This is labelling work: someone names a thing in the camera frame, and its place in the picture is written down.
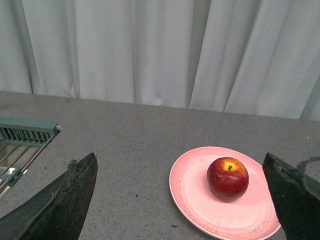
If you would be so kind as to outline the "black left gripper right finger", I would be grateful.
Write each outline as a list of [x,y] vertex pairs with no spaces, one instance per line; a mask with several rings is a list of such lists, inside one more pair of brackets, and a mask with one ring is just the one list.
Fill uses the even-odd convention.
[[311,157],[296,168],[267,153],[262,169],[276,211],[288,240],[320,238],[320,182],[308,176],[308,164],[318,162]]

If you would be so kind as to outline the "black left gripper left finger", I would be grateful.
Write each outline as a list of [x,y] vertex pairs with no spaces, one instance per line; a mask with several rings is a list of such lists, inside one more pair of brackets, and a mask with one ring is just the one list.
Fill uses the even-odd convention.
[[0,219],[2,240],[77,240],[94,193],[98,162],[94,153]]

